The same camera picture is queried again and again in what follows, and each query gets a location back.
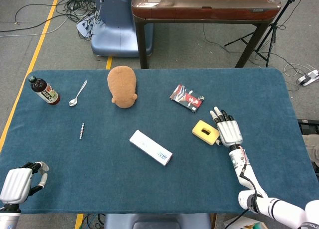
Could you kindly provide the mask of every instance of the robotic arm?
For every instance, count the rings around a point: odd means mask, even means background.
[[[293,229],[319,229],[319,200],[309,202],[305,210],[277,198],[269,198],[259,185],[249,163],[237,122],[226,111],[210,111],[217,124],[221,143],[228,147],[238,181],[249,190],[241,191],[238,201],[243,209],[264,214]]]
[[[49,167],[44,162],[27,163],[22,167],[11,169],[0,194],[4,207],[0,208],[0,229],[15,229],[21,210],[19,205],[25,202],[28,196],[44,188]],[[37,186],[31,188],[32,177],[39,172],[42,175]]]

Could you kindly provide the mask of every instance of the bottle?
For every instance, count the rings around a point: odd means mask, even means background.
[[[60,101],[58,93],[43,79],[34,76],[29,77],[31,89],[50,105],[56,105]]]

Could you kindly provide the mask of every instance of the plush toy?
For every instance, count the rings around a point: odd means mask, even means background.
[[[112,94],[112,103],[120,108],[131,107],[138,95],[136,90],[136,76],[132,68],[117,66],[110,70],[108,85]]]

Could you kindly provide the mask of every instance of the bottle cap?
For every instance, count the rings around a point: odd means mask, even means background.
[[[34,76],[30,76],[30,77],[29,77],[29,81],[30,81],[31,83],[35,83],[36,80],[37,80],[37,78],[34,77]]]

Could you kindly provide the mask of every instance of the spoon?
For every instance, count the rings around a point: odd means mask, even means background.
[[[78,96],[81,93],[81,91],[84,89],[87,82],[88,81],[85,80],[85,82],[83,83],[83,85],[82,85],[81,89],[79,90],[78,94],[76,95],[76,97],[74,99],[70,100],[69,106],[75,106],[78,103]]]

